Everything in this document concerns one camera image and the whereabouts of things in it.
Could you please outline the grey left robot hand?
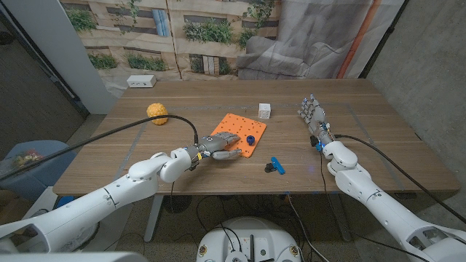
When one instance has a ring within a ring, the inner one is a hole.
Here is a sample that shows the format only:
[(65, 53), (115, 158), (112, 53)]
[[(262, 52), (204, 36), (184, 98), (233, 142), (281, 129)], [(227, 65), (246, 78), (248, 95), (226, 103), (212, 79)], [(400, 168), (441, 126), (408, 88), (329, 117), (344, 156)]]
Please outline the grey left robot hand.
[(236, 156), (242, 152), (241, 148), (227, 151), (225, 148), (236, 143), (240, 137), (230, 132), (218, 132), (215, 135), (205, 136), (197, 145), (200, 153), (211, 156), (214, 159), (222, 160)]

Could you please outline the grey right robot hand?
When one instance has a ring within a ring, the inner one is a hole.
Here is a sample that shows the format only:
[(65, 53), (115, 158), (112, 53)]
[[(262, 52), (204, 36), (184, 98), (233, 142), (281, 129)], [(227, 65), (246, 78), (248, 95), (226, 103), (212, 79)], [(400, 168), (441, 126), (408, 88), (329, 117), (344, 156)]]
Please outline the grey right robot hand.
[(327, 144), (334, 141), (334, 137), (329, 130), (330, 124), (325, 117), (325, 111), (312, 93), (309, 98), (305, 98), (301, 102), (301, 109), (298, 110), (298, 115), (308, 126), (313, 146), (324, 148)]

